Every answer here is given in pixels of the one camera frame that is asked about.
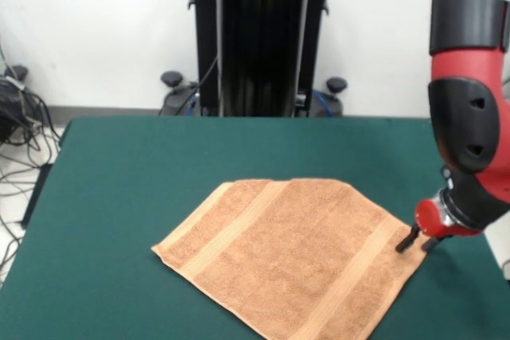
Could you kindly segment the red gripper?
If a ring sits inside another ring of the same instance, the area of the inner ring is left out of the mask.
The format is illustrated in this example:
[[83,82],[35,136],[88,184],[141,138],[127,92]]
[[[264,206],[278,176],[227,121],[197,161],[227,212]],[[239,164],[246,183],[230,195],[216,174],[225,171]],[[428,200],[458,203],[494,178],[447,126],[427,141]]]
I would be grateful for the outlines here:
[[430,237],[422,245],[423,252],[433,250],[441,243],[441,238],[475,236],[481,233],[479,230],[468,229],[455,221],[439,197],[420,201],[415,209],[415,221],[416,224],[411,226],[409,234],[395,247],[397,253],[403,254],[410,248],[418,239],[421,231]]

